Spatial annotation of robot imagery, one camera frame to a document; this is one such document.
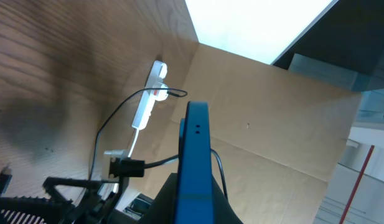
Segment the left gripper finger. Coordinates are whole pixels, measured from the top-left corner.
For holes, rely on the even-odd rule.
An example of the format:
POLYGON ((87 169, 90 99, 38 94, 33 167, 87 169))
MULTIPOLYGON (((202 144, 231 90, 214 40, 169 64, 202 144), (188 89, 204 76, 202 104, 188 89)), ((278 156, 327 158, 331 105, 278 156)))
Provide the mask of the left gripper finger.
MULTIPOLYGON (((180 223, 214 223, 214 224, 242 224, 222 193, 217 181, 213 182, 213 217, 209 218, 197 208, 190 208, 185 215, 181 215, 180 223)), ((176 223, 176 190, 177 173, 171 173, 161 190, 153 200, 150 208, 138 223, 176 223)))

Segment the blue Samsung Galaxy smartphone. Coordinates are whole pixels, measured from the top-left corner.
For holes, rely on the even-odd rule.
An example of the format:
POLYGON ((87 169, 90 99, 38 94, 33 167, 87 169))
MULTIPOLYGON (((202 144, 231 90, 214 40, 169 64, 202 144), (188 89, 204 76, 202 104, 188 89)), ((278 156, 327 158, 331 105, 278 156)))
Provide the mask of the blue Samsung Galaxy smartphone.
POLYGON ((213 217, 213 184, 208 104, 190 101, 179 128, 176 224, 190 208, 213 217))

